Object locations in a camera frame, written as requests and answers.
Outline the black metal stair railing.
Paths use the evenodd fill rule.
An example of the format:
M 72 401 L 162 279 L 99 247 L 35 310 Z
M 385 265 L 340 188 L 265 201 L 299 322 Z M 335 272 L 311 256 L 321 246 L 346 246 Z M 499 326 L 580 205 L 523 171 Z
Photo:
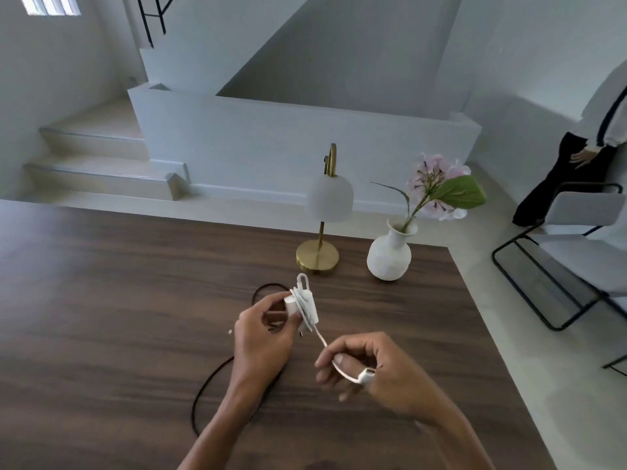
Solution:
M 153 49 L 168 33 L 166 14 L 175 0 L 132 0 L 141 46 Z

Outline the person's right forearm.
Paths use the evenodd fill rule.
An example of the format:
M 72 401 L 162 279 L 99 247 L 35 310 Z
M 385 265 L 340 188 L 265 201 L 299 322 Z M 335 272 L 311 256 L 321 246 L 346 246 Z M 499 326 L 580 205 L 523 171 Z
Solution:
M 418 398 L 414 421 L 434 443 L 446 470 L 496 470 L 468 419 L 442 392 Z

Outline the white ceramic vase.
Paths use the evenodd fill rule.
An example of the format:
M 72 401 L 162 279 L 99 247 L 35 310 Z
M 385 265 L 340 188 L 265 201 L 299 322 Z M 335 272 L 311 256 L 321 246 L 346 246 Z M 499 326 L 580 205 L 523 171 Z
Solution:
M 403 229 L 404 220 L 390 218 L 387 235 L 379 236 L 370 246 L 366 265 L 370 273 L 382 281 L 396 281 L 408 270 L 412 252 L 407 244 L 418 232 L 416 222 L 411 221 Z

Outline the window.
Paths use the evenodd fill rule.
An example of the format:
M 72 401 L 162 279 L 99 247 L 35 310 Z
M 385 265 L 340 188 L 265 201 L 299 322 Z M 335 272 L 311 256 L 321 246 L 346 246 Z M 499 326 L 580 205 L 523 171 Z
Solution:
M 76 0 L 21 0 L 30 16 L 81 16 Z

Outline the beige stair steps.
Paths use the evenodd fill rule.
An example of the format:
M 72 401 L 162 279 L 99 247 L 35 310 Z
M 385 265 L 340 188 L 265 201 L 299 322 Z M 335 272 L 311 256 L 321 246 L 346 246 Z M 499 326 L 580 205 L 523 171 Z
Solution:
M 177 201 L 184 163 L 152 160 L 128 96 L 40 128 L 49 153 L 24 165 L 38 189 Z

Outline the person's left forearm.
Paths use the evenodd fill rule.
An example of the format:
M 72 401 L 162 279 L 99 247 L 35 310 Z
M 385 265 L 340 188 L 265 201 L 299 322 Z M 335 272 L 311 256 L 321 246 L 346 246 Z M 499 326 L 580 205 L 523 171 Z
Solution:
M 231 383 L 214 417 L 177 470 L 224 470 L 267 387 L 252 380 Z

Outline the person's right hand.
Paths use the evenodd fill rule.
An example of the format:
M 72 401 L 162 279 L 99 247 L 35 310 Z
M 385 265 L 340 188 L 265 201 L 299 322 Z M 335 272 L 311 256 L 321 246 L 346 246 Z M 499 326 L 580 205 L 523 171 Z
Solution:
M 414 419 L 418 398 L 441 392 L 426 371 L 383 332 L 344 335 L 324 348 L 315 367 L 318 370 L 318 383 L 327 388 L 333 387 L 342 378 L 332 365 L 332 359 L 338 353 L 353 356 L 376 370 L 370 384 L 364 387 L 350 384 L 342 392 L 341 400 L 364 389 L 388 411 Z

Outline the pink flower with green leaf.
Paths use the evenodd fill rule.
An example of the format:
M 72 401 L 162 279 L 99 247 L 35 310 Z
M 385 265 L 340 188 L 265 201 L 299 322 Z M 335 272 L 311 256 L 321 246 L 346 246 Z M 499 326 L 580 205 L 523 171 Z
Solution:
M 471 168 L 442 155 L 420 153 L 405 189 L 383 183 L 377 185 L 403 196 L 406 214 L 395 226 L 403 234 L 408 233 L 419 213 L 439 221 L 463 219 L 468 211 L 487 202 L 486 193 L 472 175 Z

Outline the white charger with cable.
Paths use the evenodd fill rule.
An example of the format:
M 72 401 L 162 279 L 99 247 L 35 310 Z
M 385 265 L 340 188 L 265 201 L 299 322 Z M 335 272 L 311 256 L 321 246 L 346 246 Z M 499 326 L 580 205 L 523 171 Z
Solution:
M 324 348 L 326 348 L 327 342 L 317 329 L 318 314 L 313 293 L 309 286 L 309 278 L 305 273 L 300 273 L 296 281 L 296 286 L 289 289 L 290 296 L 283 299 L 286 311 L 289 316 L 300 315 L 302 317 L 302 322 L 298 329 L 300 334 L 303 334 L 304 331 L 314 333 Z M 332 362 L 332 365 L 341 377 L 352 384 L 362 387 L 370 384 L 376 375 L 374 368 L 365 367 L 355 378 L 345 373 L 337 363 Z

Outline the brass table lamp white shade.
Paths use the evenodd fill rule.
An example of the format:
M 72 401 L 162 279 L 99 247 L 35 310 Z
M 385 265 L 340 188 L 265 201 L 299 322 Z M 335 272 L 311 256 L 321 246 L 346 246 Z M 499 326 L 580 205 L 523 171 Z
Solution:
M 332 273 L 339 263 L 337 248 L 324 239 L 326 224 L 349 221 L 354 208 L 354 189 L 346 178 L 336 172 L 335 143 L 331 144 L 324 162 L 324 174 L 312 183 L 306 204 L 308 214 L 319 222 L 318 236 L 302 243 L 296 251 L 299 267 L 314 275 Z

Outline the person's left hand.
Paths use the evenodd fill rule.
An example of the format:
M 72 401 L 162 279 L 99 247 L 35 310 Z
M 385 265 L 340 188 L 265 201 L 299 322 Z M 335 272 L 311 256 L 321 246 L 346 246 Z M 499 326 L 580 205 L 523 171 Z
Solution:
M 252 380 L 270 385 L 287 363 L 293 344 L 265 343 L 265 313 L 286 312 L 287 291 L 265 296 L 242 311 L 234 325 L 234 362 L 230 384 Z

